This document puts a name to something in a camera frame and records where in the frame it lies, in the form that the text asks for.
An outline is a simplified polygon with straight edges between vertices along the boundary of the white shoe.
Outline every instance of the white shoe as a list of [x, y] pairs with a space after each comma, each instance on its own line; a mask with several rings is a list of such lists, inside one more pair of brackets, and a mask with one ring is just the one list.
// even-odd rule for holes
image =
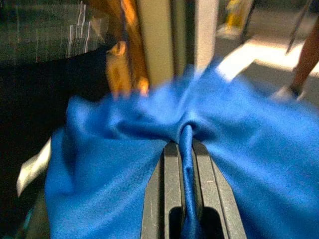
[[270, 98], [279, 101], [279, 102], [284, 102], [284, 101], [300, 101], [304, 98], [305, 92], [302, 91], [299, 96], [296, 96], [294, 92], [288, 87], [288, 86], [283, 86], [278, 90], [277, 92], [274, 92]]

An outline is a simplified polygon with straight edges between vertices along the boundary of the blue fabric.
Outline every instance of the blue fabric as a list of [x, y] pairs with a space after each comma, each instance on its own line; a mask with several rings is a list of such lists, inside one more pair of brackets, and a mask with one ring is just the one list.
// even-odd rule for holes
[[192, 188], [191, 138], [231, 185], [249, 239], [319, 236], [319, 118], [277, 104], [208, 68], [150, 92], [98, 104], [72, 98], [52, 137], [45, 185], [51, 238], [139, 238], [145, 188], [171, 140], [183, 159], [182, 238], [201, 238]]

